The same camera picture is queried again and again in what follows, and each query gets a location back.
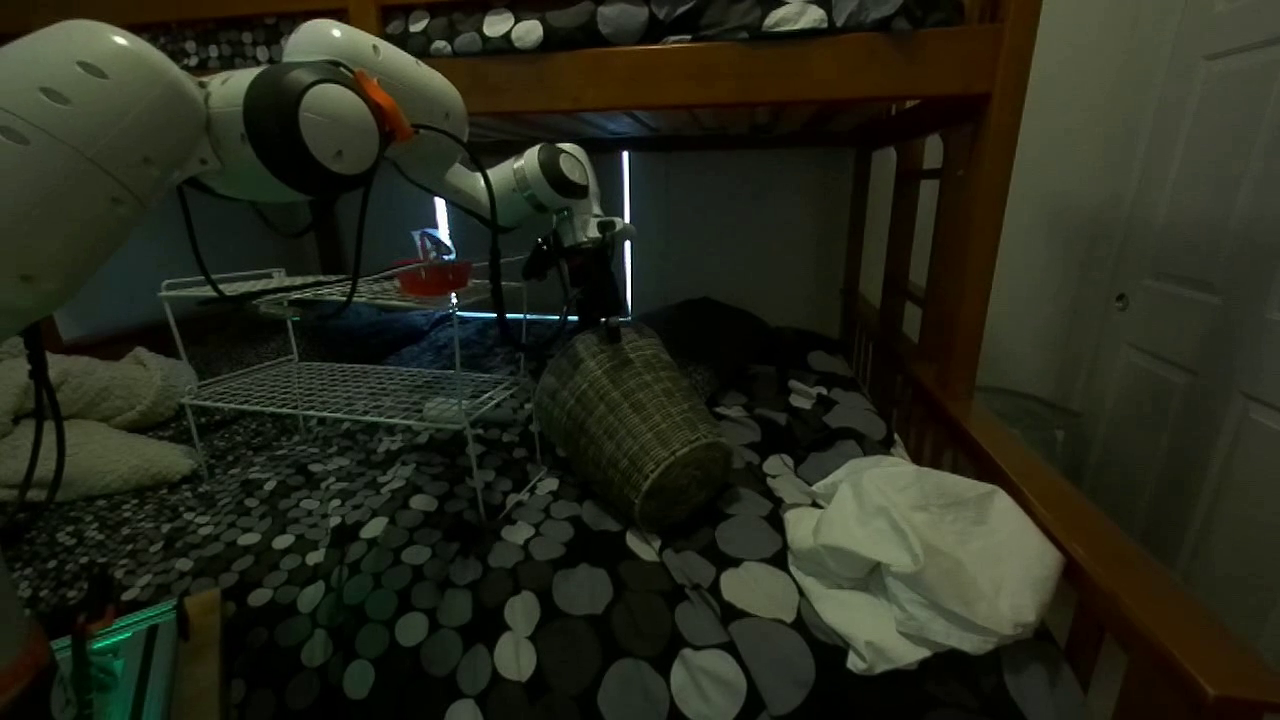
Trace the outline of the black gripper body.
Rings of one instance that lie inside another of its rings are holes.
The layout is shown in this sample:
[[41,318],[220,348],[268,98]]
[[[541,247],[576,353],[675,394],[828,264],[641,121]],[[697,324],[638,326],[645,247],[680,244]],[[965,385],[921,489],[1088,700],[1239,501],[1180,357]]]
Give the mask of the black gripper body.
[[555,279],[579,324],[609,324],[629,313],[618,261],[629,234],[619,219],[599,219],[591,234],[551,228],[532,244],[524,276]]

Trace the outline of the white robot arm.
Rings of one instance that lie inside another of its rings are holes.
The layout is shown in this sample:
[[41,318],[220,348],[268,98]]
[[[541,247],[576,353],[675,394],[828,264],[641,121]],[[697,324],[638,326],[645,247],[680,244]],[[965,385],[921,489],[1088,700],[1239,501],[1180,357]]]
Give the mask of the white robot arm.
[[625,219],[599,205],[587,152],[541,141],[479,160],[465,93],[405,47],[317,17],[274,62],[189,73],[120,24],[51,18],[0,47],[0,337],[68,305],[181,184],[304,205],[386,167],[495,230],[543,216],[572,313],[625,313]]

